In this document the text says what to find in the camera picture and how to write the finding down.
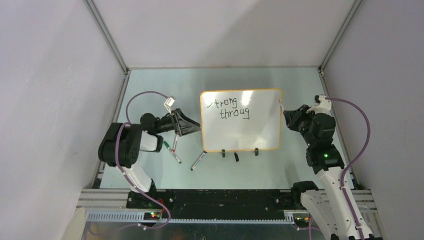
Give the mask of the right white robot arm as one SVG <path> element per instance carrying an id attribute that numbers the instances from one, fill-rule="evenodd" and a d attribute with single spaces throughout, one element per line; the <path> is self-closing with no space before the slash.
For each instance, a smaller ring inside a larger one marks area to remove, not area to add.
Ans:
<path id="1" fill-rule="evenodd" d="M 344 161 L 333 144 L 335 119 L 302 105 L 297 110 L 284 110 L 287 127 L 300 133 L 305 143 L 306 162 L 313 169 L 326 193 L 322 199 L 318 187 L 311 181 L 294 183 L 291 204 L 307 209 L 327 240 L 375 240 L 348 185 Z"/>

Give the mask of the yellow framed whiteboard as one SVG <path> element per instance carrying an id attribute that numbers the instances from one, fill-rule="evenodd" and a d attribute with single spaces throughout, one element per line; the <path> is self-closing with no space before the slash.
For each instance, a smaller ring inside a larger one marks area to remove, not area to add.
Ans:
<path id="1" fill-rule="evenodd" d="M 202 147 L 206 152 L 271 151 L 281 145 L 280 88 L 204 91 L 200 99 Z"/>

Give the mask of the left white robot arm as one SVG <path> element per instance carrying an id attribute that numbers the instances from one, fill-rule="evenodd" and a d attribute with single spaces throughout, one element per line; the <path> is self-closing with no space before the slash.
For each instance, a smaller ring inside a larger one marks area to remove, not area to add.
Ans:
<path id="1" fill-rule="evenodd" d="M 183 137 L 201 131 L 201 125 L 183 114 L 180 108 L 161 118 L 145 113 L 138 124 L 113 122 L 98 147 L 99 160 L 118 169 L 131 189 L 141 192 L 138 201 L 145 208 L 156 206 L 158 194 L 151 190 L 153 179 L 142 167 L 136 166 L 139 152 L 159 153 L 165 145 L 160 134 L 170 131 Z"/>

